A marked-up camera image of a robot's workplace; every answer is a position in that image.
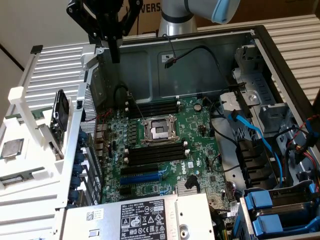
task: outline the cardboard box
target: cardboard box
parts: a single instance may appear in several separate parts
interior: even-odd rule
[[[230,23],[313,14],[316,2],[317,0],[241,0]],[[125,0],[119,16],[122,18],[128,9],[128,0]],[[160,20],[161,0],[143,0],[141,13],[132,27],[130,35],[154,33],[159,29]],[[195,16],[195,20],[198,28],[216,24],[199,16]]]

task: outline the white wall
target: white wall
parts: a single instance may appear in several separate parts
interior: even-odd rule
[[[67,15],[68,0],[0,0],[0,43],[25,67],[34,45],[51,47],[88,41]],[[7,111],[9,89],[22,71],[0,50],[0,123]]]

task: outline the green circuit board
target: green circuit board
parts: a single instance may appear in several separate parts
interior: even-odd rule
[[[196,97],[181,98],[179,113],[173,114],[175,121],[176,135],[180,140],[185,139],[190,149],[190,154],[186,159],[159,163],[159,170],[163,173],[160,181],[131,184],[131,198],[149,195],[167,195],[176,191],[179,181],[187,180],[190,175],[197,175],[201,193],[206,193],[210,204],[215,208],[227,208],[229,202],[227,197],[222,198],[222,190],[226,189],[224,173],[211,172],[207,168],[206,157],[212,162],[219,154],[215,137],[210,137],[209,108],[202,107],[202,111],[196,112],[194,105],[202,104],[202,99]],[[130,124],[136,123],[137,140],[134,148],[146,147],[141,143],[144,139],[144,126],[142,119],[128,119],[124,112],[114,112],[107,121],[107,126],[111,130],[113,137],[111,141],[116,142],[116,151],[112,152],[112,158],[108,158],[108,153],[104,153],[102,167],[104,171],[104,183],[102,188],[102,203],[118,202],[128,196],[122,196],[119,188],[127,187],[120,185],[120,169],[126,168],[124,163],[124,149],[128,144],[130,134]],[[204,134],[200,132],[199,126],[205,127]],[[215,161],[213,166],[221,169],[219,161]]]

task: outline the cpu socket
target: cpu socket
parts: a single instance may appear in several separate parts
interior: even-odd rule
[[[141,141],[148,145],[178,141],[180,138],[176,132],[176,121],[177,118],[172,115],[146,119],[142,123],[144,125],[144,139]]]

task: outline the power supply label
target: power supply label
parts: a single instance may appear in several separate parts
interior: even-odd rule
[[[166,240],[163,199],[121,205],[120,240]]]

